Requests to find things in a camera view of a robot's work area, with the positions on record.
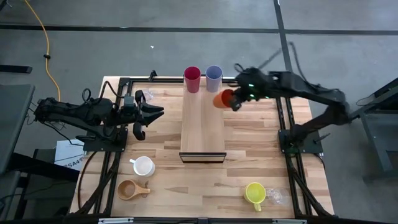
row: yellow cup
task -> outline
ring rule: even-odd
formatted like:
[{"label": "yellow cup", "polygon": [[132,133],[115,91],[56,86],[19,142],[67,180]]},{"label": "yellow cup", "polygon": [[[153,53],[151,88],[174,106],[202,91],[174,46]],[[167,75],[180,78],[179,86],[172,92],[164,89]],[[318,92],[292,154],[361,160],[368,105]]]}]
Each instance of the yellow cup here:
[{"label": "yellow cup", "polygon": [[244,199],[254,204],[254,209],[257,212],[261,211],[260,203],[266,199],[266,190],[259,183],[251,183],[244,189]]}]

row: wooden tabletop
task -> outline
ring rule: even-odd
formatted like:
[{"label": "wooden tabletop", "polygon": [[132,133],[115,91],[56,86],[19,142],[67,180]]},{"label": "wooden tabletop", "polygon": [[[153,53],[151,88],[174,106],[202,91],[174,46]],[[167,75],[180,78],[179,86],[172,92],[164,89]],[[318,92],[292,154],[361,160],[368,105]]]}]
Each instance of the wooden tabletop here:
[{"label": "wooden tabletop", "polygon": [[[104,77],[104,81],[108,80],[117,88],[119,78]],[[285,189],[290,193],[286,163],[277,140],[280,127],[275,100],[245,103],[238,112],[224,111],[227,156],[223,164],[183,164],[178,155],[183,85],[135,83],[133,90],[140,89],[152,92],[154,97],[148,103],[163,106],[165,114],[145,129],[145,141],[137,141],[132,135],[132,125],[129,125],[129,137],[126,150],[122,153],[116,186],[126,179],[136,180],[141,185],[148,180],[151,192],[146,198],[138,196],[128,201],[119,199],[115,194],[113,217],[294,217],[291,199],[288,199],[287,205],[278,205],[267,197],[261,203],[262,211],[255,212],[253,205],[243,198],[244,187],[251,182],[259,182],[266,189]],[[115,99],[109,88],[104,97]],[[292,106],[296,123],[312,118],[308,100],[294,98]],[[81,183],[82,203],[88,200],[98,185],[103,156],[104,153],[97,153],[88,164]],[[148,156],[154,161],[156,170],[152,177],[134,174],[129,159],[139,156]],[[303,164],[308,188],[324,208],[333,213],[321,162],[314,155],[303,154]],[[101,212],[107,195],[108,187],[104,190]],[[304,211],[300,190],[298,195]],[[76,210],[75,192],[71,212]]]}]

